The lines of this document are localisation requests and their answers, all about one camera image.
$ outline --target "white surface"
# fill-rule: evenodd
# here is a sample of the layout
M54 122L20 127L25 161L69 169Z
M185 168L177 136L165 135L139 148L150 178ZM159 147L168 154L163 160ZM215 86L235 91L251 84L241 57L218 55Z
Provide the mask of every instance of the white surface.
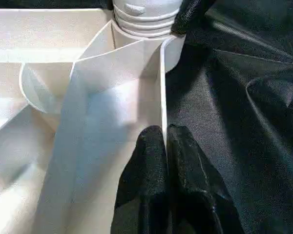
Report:
M0 63L0 128L25 105L18 88L19 63Z
M0 62L73 61L111 17L101 9L0 10Z

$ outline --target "black satin fabric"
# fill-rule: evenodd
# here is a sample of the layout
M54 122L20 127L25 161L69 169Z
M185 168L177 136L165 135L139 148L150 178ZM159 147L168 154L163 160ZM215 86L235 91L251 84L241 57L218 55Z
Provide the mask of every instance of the black satin fabric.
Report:
M246 233L293 233L293 63L185 45L166 77L170 123L219 171Z
M161 129L137 140L117 191L112 234L243 234L237 210L218 173L187 127Z
M168 128L173 233L243 234L237 210L218 173L187 127Z
M162 130L144 129L117 191L112 234L165 234L169 226L169 179Z

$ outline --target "plastic compartment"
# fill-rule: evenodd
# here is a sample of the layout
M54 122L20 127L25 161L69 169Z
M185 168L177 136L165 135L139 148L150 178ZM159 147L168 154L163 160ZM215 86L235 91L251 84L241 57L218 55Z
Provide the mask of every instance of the plastic compartment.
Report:
M43 79L61 103L72 62L111 17L101 9L0 9L0 234L31 232L58 125L28 105L20 71Z
M165 72L182 45L174 36L142 39L74 63L35 233L110 232L118 180L138 134L159 125L166 136Z
M138 134L166 137L165 71L183 40L131 36L97 9L0 10L2 87L23 103L0 125L0 234L109 232Z

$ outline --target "black fabric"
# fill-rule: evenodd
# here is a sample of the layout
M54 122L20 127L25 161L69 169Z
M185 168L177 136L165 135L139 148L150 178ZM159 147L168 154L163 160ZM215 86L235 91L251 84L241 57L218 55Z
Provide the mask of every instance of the black fabric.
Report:
M119 182L112 234L243 234L226 186L186 127L143 130Z
M112 234L165 234L169 221L167 158L160 127L144 129L117 191Z
M192 230L196 234L243 234L220 174L187 127L169 127L168 155L175 195L175 233L189 234Z
M293 61L293 0L217 0L203 17L211 2L194 1L181 8L180 16L200 9L192 24L191 17L177 17L172 28L179 34L187 31L186 43Z
M180 11L176 16L172 31L186 34L195 26L216 0L183 0Z
M166 85L168 121L193 133L245 232L293 233L293 63L185 45Z

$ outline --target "white plastic tray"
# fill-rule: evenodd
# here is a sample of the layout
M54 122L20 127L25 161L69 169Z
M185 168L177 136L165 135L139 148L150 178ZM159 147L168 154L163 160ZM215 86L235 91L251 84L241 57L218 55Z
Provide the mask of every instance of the white plastic tray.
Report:
M0 234L110 232L138 134L166 138L183 40L131 36L99 9L0 10Z

